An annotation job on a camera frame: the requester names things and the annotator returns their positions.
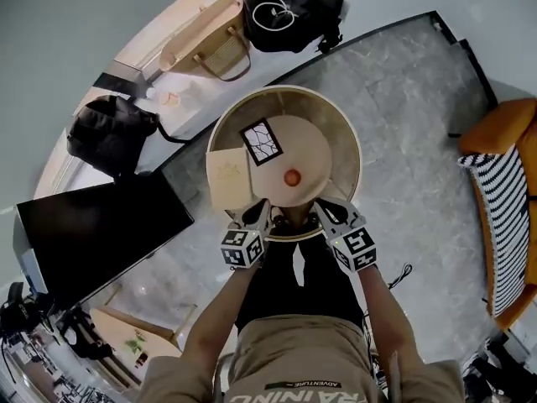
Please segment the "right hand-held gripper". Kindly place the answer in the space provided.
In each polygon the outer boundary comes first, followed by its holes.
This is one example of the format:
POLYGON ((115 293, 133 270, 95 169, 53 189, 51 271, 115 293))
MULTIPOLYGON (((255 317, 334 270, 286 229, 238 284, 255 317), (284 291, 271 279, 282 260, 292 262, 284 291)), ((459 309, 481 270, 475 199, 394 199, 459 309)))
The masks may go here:
POLYGON ((328 234, 341 234, 330 241, 330 246, 347 270, 358 272, 377 262, 376 244, 366 227, 361 226, 362 215, 351 202, 320 196, 315 199, 315 212, 328 234))

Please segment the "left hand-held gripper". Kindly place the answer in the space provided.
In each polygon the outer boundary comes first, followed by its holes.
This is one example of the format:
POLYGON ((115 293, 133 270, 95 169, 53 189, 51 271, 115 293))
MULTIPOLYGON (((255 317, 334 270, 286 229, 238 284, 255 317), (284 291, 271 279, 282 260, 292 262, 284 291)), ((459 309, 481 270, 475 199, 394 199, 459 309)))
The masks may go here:
POLYGON ((270 209, 269 200, 261 199, 235 214, 220 243, 227 265, 235 269, 250 269, 263 261, 268 245, 270 209))

